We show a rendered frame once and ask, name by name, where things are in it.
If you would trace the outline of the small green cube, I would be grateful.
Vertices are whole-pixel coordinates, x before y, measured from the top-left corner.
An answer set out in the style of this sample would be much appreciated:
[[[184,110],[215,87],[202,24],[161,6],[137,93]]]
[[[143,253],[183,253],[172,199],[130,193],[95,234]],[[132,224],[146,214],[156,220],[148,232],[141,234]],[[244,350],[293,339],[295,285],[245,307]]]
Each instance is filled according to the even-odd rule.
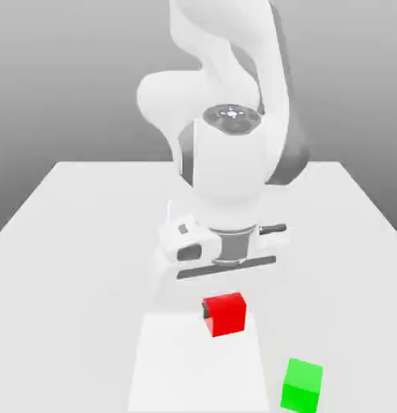
[[[316,413],[323,367],[290,358],[282,385],[280,406],[295,413]]]

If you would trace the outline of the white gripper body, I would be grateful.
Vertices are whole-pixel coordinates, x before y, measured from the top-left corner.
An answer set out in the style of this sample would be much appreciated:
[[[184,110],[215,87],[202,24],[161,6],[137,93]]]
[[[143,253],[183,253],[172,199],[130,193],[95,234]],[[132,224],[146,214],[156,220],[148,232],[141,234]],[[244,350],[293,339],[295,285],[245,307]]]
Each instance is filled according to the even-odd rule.
[[[272,255],[238,265],[181,263],[155,271],[157,307],[199,307],[205,298],[239,292],[260,294],[283,271],[283,257]]]

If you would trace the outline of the small red cube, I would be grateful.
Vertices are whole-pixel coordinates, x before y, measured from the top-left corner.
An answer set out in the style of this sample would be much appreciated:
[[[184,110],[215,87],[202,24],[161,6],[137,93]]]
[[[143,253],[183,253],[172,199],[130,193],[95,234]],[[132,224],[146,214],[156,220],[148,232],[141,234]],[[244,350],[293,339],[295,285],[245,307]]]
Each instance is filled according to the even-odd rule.
[[[205,323],[212,337],[242,332],[245,326],[247,304],[241,293],[211,297],[211,318]]]

